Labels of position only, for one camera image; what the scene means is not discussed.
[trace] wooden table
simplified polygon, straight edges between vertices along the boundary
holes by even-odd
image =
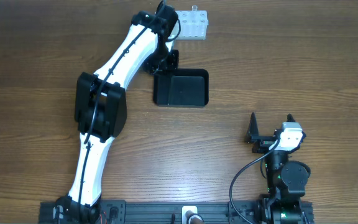
[[[128,119],[103,175],[103,198],[229,200],[234,174],[260,155],[243,139],[292,113],[308,137],[294,160],[312,169],[317,223],[358,223],[358,1],[169,1],[208,11],[207,40],[178,41],[181,68],[209,72],[209,104],[162,108],[152,76],[127,91]],[[39,203],[70,189],[78,162],[76,80],[124,40],[151,0],[0,1],[0,222],[36,222]],[[259,167],[235,200],[266,193]]]

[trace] black cable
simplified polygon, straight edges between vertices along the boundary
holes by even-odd
[[[81,216],[81,196],[82,196],[82,185],[84,184],[84,174],[85,174],[85,167],[86,167],[86,161],[88,160],[88,156],[90,154],[91,150],[91,143],[88,142],[88,145],[86,147],[86,154],[84,159],[84,164],[82,165],[82,174],[81,174],[81,183],[80,183],[80,192],[78,194],[78,217],[79,222],[81,222],[82,216]]]
[[[260,167],[259,168],[260,168],[260,173],[262,174],[262,177],[264,177],[266,179],[266,176],[264,174],[264,159],[262,159],[260,161]]]
[[[234,186],[234,183],[236,182],[237,178],[246,170],[248,169],[250,166],[254,165],[255,163],[261,161],[262,159],[264,159],[265,157],[267,157],[268,155],[270,155],[270,153],[272,153],[276,148],[277,146],[280,144],[280,138],[277,139],[277,143],[276,145],[274,145],[274,147],[269,150],[268,153],[264,154],[263,156],[259,157],[258,159],[248,163],[245,167],[243,167],[233,178],[233,180],[231,181],[231,184],[230,184],[230,189],[229,189],[229,198],[230,198],[230,203],[231,205],[233,206],[233,209],[237,212],[237,214],[242,218],[244,219],[247,223],[249,224],[254,224],[252,223],[251,221],[249,221],[245,216],[241,215],[240,211],[238,211],[238,209],[236,208],[236,206],[234,205],[234,202],[233,202],[233,186]]]
[[[92,130],[94,127],[94,122],[96,120],[96,113],[98,111],[98,105],[99,105],[99,100],[100,100],[100,95],[102,94],[102,90],[103,90],[103,86],[104,84],[106,84],[107,79],[110,77],[110,75],[112,75],[112,71],[114,71],[114,69],[116,68],[118,62],[125,56],[126,53],[129,52],[130,47],[132,47],[132,45],[135,44],[135,42],[137,41],[137,39],[150,27],[150,25],[161,15],[162,11],[165,8],[165,4],[162,4],[161,9],[158,11],[158,13],[156,13],[156,15],[154,16],[154,18],[149,22],[149,24],[147,26],[145,26],[141,32],[139,32],[139,34],[131,41],[131,43],[128,45],[128,47],[126,47],[124,49],[124,51],[122,51],[122,53],[120,54],[120,56],[118,57],[118,59],[116,60],[116,62],[114,63],[114,65],[109,69],[109,73],[106,75],[106,77],[104,78],[104,80],[102,81],[102,83],[99,86],[98,92],[96,93],[96,99],[94,101],[94,110],[93,110],[93,115],[92,115],[92,121],[91,121],[91,125],[89,126],[89,130],[88,133],[86,135],[84,144],[86,144],[88,142],[88,140],[90,139],[91,135],[92,135]]]
[[[168,38],[167,39],[167,42],[171,42],[171,41],[174,41],[178,38],[179,34],[180,34],[180,31],[181,31],[181,25],[180,25],[180,20],[178,19],[178,25],[179,25],[179,31],[178,31],[178,34],[175,36],[175,37],[172,37],[172,38]]]

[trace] translucent plastic box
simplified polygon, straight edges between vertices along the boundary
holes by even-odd
[[[206,11],[197,11],[197,6],[191,7],[191,11],[176,11],[179,16],[181,32],[177,40],[205,40],[208,28],[208,17]],[[179,31],[177,23],[172,30],[171,37]]]

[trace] wood grain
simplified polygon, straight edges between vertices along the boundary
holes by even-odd
[[[169,1],[189,10],[194,1]],[[227,202],[233,175],[258,155],[249,116],[271,134],[292,113],[308,137],[293,159],[312,169],[317,223],[358,223],[358,1],[200,0],[205,41],[178,41],[181,68],[209,72],[205,108],[159,108],[143,72],[111,148],[103,197]],[[102,66],[131,16],[152,0],[0,1],[0,222],[34,223],[70,189],[79,154],[76,79]],[[235,199],[266,183],[251,167]]]

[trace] white mounting piece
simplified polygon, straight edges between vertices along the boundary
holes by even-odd
[[[181,32],[177,40],[205,40],[208,28],[208,17],[206,11],[198,11],[197,6],[191,7],[191,11],[176,11],[179,16]],[[179,31],[176,23],[170,38]]]
[[[299,146],[303,137],[303,130],[297,122],[283,122],[282,132],[280,134],[280,143],[275,150],[291,151]],[[277,144],[278,140],[269,147],[271,150]]]

